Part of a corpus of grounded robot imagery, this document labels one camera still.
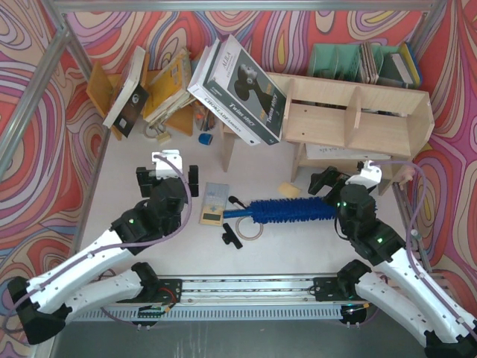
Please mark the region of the blue microfibre duster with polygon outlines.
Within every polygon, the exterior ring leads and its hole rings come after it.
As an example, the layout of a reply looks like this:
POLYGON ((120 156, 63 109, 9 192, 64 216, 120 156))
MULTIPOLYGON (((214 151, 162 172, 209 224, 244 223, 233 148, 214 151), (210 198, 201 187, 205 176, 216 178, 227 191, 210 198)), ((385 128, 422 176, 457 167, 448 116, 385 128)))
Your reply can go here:
POLYGON ((245 209, 225 210, 223 219, 251 217, 254 223, 292 223, 333 220, 335 208, 319 197, 252 201, 245 209))

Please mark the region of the roll of beige tape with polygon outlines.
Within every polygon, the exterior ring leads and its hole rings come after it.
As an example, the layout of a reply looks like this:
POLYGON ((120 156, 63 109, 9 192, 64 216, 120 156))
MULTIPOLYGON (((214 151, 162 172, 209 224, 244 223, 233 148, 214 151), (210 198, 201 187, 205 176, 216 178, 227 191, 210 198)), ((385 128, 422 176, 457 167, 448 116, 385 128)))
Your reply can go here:
POLYGON ((235 229, 239 239, 255 241, 262 236, 264 225, 255 223, 250 216, 247 216, 241 217, 236 221, 235 229))

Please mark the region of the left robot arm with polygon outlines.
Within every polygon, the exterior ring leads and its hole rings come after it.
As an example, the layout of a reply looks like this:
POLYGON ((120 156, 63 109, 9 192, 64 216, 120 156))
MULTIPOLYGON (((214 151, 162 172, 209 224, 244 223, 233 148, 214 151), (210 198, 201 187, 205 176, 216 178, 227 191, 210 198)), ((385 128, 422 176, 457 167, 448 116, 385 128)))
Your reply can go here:
POLYGON ((90 246, 44 274, 27 279, 14 277, 7 285, 12 312, 21 323, 29 345, 38 345, 56 336, 82 313, 117 301, 152 298, 159 287, 154 270, 136 263, 110 279, 99 280, 123 260, 177 235, 192 211, 191 199, 198 195, 198 167, 191 165, 183 175, 173 167, 173 175, 146 175, 149 189, 143 200, 125 211, 90 246))

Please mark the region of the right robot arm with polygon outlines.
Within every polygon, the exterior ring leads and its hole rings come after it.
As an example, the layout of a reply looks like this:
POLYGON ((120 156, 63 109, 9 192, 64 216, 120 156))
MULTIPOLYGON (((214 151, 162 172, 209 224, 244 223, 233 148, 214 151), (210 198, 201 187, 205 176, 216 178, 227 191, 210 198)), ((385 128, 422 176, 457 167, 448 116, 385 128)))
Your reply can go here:
POLYGON ((381 179, 381 169, 369 160, 357 175, 330 166, 311 176, 309 194, 330 188, 323 202, 335 210, 338 235, 361 257, 338 272, 340 290, 377 306, 423 346, 427 357, 475 357, 476 318, 418 263, 410 239, 377 218, 370 193, 381 179))

